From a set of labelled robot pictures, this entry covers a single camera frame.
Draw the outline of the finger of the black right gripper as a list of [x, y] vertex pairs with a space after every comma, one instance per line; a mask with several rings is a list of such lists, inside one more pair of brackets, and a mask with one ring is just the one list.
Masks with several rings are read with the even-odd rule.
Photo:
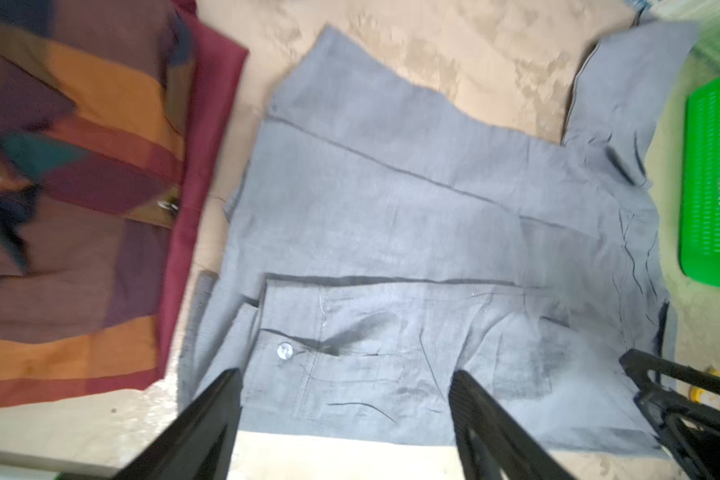
[[666, 376], [720, 395], [720, 377], [635, 349], [622, 355], [619, 363], [638, 388], [635, 404], [686, 475], [720, 479], [720, 410], [656, 381]]

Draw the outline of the green plastic basket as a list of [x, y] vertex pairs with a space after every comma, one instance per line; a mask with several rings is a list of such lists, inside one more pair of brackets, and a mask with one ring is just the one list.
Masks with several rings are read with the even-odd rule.
[[679, 263], [690, 279], [720, 288], [720, 77], [686, 103]]

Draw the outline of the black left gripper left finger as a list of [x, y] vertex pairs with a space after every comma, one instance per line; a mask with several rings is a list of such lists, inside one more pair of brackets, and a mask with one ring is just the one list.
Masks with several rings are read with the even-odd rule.
[[227, 478], [241, 418], [243, 376], [223, 371], [117, 479]]

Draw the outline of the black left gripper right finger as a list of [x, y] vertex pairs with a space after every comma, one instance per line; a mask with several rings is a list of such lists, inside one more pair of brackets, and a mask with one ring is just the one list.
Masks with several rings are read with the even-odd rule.
[[465, 478], [572, 477], [468, 372], [454, 373], [448, 401]]

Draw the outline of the grey long sleeve shirt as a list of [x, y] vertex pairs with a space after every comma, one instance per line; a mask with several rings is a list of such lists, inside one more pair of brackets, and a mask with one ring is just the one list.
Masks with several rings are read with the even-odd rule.
[[324, 29], [259, 127], [179, 407], [237, 368], [243, 430], [445, 446], [464, 370], [547, 448], [657, 454], [619, 360], [673, 315], [643, 162], [697, 36], [602, 38], [554, 144]]

